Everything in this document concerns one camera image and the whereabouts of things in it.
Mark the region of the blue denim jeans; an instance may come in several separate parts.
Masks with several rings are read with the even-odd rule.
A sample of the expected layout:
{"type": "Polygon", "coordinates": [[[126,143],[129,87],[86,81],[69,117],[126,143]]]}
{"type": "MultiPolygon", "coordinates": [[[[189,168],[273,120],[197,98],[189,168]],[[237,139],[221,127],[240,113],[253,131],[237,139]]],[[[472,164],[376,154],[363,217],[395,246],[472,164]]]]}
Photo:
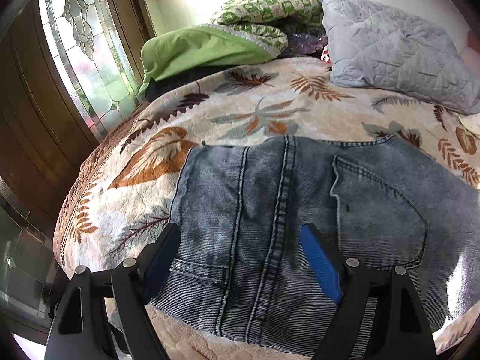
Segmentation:
{"type": "Polygon", "coordinates": [[[170,219],[181,244],[152,305],[233,341],[318,347],[335,303],[300,244],[307,223],[363,266],[404,267],[433,330],[479,301],[479,192],[396,136],[193,148],[170,219]]]}

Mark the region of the grey quilted pillow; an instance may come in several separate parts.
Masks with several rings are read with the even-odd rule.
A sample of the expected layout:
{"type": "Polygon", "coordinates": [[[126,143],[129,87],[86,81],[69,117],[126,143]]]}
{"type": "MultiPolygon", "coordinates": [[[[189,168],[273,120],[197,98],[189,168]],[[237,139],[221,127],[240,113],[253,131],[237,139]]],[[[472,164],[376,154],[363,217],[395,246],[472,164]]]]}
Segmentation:
{"type": "Polygon", "coordinates": [[[369,0],[320,0],[337,86],[400,92],[453,111],[479,113],[479,78],[447,32],[369,0]]]}

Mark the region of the dark purple fabric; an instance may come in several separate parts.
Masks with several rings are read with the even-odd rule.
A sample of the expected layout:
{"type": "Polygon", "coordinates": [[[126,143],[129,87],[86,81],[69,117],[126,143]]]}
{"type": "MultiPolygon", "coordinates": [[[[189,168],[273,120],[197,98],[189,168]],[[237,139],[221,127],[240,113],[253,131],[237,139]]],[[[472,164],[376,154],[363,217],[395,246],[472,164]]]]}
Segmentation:
{"type": "Polygon", "coordinates": [[[281,57],[312,56],[319,58],[328,44],[322,25],[303,24],[296,20],[284,20],[279,29],[287,35],[287,47],[281,57]]]}

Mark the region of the stained glass window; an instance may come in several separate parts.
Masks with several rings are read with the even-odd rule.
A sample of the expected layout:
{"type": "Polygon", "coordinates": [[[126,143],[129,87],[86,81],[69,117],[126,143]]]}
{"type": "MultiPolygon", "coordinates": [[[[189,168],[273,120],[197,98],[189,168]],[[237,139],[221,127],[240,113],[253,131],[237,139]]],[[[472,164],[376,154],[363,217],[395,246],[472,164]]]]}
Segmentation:
{"type": "Polygon", "coordinates": [[[108,0],[38,0],[57,71],[87,128],[101,141],[140,105],[137,74],[108,0]]]}

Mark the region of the green patterned folded quilt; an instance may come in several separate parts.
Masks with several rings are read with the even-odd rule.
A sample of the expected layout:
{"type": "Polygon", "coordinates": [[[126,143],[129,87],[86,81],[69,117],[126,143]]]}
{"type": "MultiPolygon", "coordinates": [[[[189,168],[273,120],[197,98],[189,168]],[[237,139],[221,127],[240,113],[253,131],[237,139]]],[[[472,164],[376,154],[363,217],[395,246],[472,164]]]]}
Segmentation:
{"type": "Polygon", "coordinates": [[[229,0],[206,24],[164,33],[141,50],[143,83],[173,77],[191,68],[267,63],[281,55],[291,33],[322,28],[320,0],[229,0]]]}

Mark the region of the brown wooden window frame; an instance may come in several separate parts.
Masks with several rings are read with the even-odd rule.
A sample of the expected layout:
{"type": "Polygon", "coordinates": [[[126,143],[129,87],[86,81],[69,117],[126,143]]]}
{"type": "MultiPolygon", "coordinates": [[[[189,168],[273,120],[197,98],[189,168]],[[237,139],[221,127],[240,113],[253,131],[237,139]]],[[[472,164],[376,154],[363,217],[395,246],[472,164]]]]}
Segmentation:
{"type": "MultiPolygon", "coordinates": [[[[153,36],[144,2],[108,2],[143,79],[140,50],[153,36]]],[[[1,184],[9,189],[1,207],[21,227],[52,236],[80,164],[100,142],[60,78],[38,0],[1,0],[1,184]]]]}

